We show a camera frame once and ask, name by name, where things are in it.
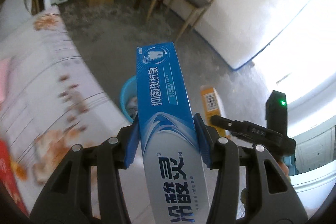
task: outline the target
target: screw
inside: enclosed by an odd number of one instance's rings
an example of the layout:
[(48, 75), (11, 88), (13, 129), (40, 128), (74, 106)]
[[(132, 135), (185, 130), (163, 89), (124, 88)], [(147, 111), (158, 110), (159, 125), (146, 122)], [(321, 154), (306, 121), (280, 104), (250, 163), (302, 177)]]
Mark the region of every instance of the screw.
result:
[(255, 149), (259, 152), (263, 152), (265, 150), (265, 147), (263, 147), (261, 144), (256, 145)]
[(117, 137), (111, 137), (111, 138), (109, 138), (109, 143), (110, 143), (110, 144), (115, 144), (115, 143), (117, 143), (117, 142), (118, 142)]
[(75, 144), (73, 147), (72, 147), (72, 151), (73, 152), (77, 152), (79, 150), (81, 150), (81, 145), (80, 144)]
[(225, 137), (220, 137), (218, 139), (218, 142), (221, 143), (221, 144), (226, 144), (226, 143), (229, 142), (229, 140), (227, 138), (225, 138)]

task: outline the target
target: tooth logo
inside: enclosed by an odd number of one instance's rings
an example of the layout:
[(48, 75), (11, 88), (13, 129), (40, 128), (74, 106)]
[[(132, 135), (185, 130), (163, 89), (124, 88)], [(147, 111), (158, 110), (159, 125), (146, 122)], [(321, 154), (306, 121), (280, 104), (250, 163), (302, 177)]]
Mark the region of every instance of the tooth logo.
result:
[(167, 60), (169, 57), (169, 52), (165, 47), (162, 46), (153, 46), (149, 48), (143, 55), (142, 62), (144, 64), (160, 64)]

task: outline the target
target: blue toothpaste box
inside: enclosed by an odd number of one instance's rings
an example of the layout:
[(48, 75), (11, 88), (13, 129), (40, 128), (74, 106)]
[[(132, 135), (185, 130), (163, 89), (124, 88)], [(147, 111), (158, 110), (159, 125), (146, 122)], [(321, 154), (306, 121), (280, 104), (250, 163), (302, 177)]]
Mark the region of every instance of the blue toothpaste box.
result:
[(147, 188), (157, 224), (206, 223), (209, 200), (188, 96), (172, 42), (137, 48)]

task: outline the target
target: barcode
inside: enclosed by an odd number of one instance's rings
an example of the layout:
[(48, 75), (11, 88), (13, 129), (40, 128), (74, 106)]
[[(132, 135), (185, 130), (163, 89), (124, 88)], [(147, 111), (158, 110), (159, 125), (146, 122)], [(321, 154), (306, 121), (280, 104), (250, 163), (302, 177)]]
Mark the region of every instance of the barcode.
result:
[(213, 92), (204, 95), (204, 98), (205, 98), (205, 102), (207, 104), (207, 111), (212, 111), (212, 110), (218, 109), (216, 97), (215, 97), (215, 94)]

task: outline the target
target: black clamp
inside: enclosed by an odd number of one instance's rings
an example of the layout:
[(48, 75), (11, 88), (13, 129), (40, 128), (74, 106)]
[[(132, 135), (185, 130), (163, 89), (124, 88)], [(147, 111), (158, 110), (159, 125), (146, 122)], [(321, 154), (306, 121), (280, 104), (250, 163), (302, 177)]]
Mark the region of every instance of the black clamp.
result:
[[(306, 211), (285, 174), (265, 146), (237, 146), (194, 116), (204, 163), (218, 169), (207, 224), (303, 224)], [(246, 211), (236, 220), (239, 198), (239, 166), (246, 166)]]
[[(43, 187), (30, 220), (36, 224), (130, 224), (118, 169), (127, 169), (133, 162), (138, 143), (136, 117), (117, 137), (99, 146), (74, 145)], [(91, 210), (91, 166), (97, 166), (101, 220), (93, 217)]]

